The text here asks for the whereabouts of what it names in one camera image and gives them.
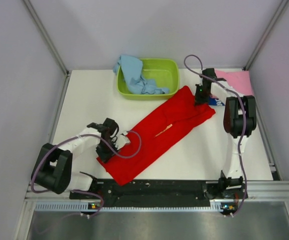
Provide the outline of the red printed t shirt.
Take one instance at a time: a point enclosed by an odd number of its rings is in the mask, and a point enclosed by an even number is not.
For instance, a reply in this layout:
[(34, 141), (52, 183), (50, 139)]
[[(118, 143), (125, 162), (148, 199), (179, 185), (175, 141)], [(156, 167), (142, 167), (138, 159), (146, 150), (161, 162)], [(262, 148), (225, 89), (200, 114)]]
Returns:
[(130, 144), (119, 150), (119, 156), (101, 165), (123, 186), (215, 113), (206, 103), (195, 105), (190, 88), (184, 86), (132, 128), (127, 134)]

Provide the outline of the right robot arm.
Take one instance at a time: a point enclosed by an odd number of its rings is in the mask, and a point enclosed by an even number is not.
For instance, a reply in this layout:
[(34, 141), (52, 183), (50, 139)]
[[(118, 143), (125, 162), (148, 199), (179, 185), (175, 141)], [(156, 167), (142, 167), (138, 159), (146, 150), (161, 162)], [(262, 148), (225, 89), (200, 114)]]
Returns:
[(213, 68), (206, 68), (199, 74), (202, 82), (196, 84), (196, 106), (208, 104), (212, 97), (224, 104), (223, 128), (228, 136), (224, 167), (216, 185), (209, 186), (206, 193), (211, 198), (231, 197), (246, 190), (247, 175), (243, 164), (243, 154), (252, 132), (257, 127), (256, 100), (252, 95), (244, 95), (218, 78)]

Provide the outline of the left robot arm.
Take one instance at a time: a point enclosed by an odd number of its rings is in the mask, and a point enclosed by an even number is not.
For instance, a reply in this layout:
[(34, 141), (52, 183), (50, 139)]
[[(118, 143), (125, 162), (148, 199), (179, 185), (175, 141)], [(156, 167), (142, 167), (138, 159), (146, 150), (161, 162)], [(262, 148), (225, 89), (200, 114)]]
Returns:
[(79, 134), (53, 145), (44, 144), (31, 174), (34, 193), (79, 190), (86, 198), (97, 195), (98, 186), (87, 173), (74, 172), (74, 159), (90, 148), (95, 148), (99, 159), (107, 163), (118, 151), (119, 125), (111, 118), (101, 124), (90, 123)]

